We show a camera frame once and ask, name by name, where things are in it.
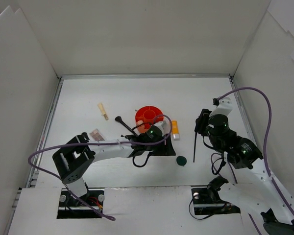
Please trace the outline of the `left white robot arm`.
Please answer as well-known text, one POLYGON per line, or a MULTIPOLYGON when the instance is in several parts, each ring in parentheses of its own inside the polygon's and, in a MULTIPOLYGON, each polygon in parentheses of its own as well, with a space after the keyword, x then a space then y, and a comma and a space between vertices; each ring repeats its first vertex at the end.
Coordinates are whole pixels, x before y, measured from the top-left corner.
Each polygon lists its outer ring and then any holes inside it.
POLYGON ((61 147, 53 156, 60 179, 71 191, 70 199, 76 205, 84 205, 88 200, 89 190, 83 180, 83 174, 95 162, 112 158, 134 158, 147 152, 147 156, 174 156, 171 137, 164 133, 164 128, 153 125, 142 134, 132 134, 110 141, 91 141, 86 133, 72 138, 68 144, 82 143, 85 146, 61 147))

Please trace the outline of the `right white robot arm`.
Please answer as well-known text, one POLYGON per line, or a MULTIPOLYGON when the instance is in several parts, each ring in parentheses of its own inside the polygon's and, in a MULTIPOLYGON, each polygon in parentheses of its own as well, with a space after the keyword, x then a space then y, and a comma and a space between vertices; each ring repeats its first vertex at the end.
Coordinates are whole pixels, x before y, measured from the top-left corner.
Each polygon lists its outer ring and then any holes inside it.
POLYGON ((260 215, 269 235, 294 235, 294 197, 279 182, 265 161, 265 155, 249 139, 229 128, 228 117, 202 109, 196 119, 195 133, 208 137, 209 148, 221 156, 220 166, 230 163, 257 187, 262 199, 241 191, 213 170, 216 176, 207 185, 207 196, 213 202, 226 201, 249 214, 260 215))

